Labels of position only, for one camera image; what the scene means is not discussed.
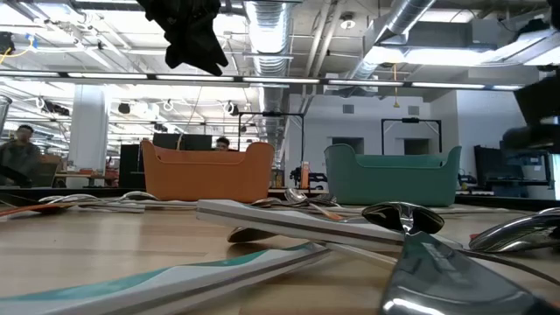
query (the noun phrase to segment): white column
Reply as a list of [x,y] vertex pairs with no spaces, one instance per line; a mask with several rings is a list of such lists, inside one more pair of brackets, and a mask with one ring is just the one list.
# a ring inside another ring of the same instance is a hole
[[[76,85],[73,98],[72,127],[68,164],[79,169],[105,172],[107,156],[107,131],[111,99],[104,86]],[[95,181],[97,186],[103,180]],[[68,188],[88,185],[87,178],[68,178]]]

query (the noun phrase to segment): table surface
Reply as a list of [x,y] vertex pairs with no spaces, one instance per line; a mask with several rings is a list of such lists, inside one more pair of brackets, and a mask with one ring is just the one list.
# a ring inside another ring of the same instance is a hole
[[[468,235],[522,214],[444,215],[441,235]],[[226,242],[230,227],[196,220],[193,211],[21,214],[0,220],[0,297],[91,284],[158,268],[220,260],[305,242],[278,236]],[[560,253],[542,249],[508,258],[560,277]],[[535,294],[560,301],[560,288],[491,262],[484,265]],[[201,306],[195,314],[373,314],[389,271],[331,253],[328,258]]]

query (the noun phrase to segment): teal basket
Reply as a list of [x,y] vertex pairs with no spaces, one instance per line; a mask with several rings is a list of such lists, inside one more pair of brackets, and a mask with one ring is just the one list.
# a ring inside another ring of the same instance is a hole
[[448,207],[455,201],[460,158],[460,146],[445,159],[360,155],[349,145],[331,145],[325,150],[329,193],[343,205],[403,201]]

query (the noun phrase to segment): man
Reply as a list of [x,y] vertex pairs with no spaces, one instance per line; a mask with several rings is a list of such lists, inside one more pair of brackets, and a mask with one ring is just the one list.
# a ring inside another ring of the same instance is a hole
[[[33,128],[21,125],[16,131],[16,140],[0,146],[0,165],[9,167],[29,177],[39,164],[41,151],[37,145],[31,143]],[[13,181],[0,176],[0,185],[13,184]]]
[[229,151],[229,140],[221,136],[216,140],[216,150],[217,151]]

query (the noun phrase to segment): orange basket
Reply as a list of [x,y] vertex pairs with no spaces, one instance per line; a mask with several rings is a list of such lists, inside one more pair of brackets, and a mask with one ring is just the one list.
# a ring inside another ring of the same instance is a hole
[[161,200],[235,200],[268,196],[274,148],[252,143],[247,152],[181,151],[142,141],[146,190]]

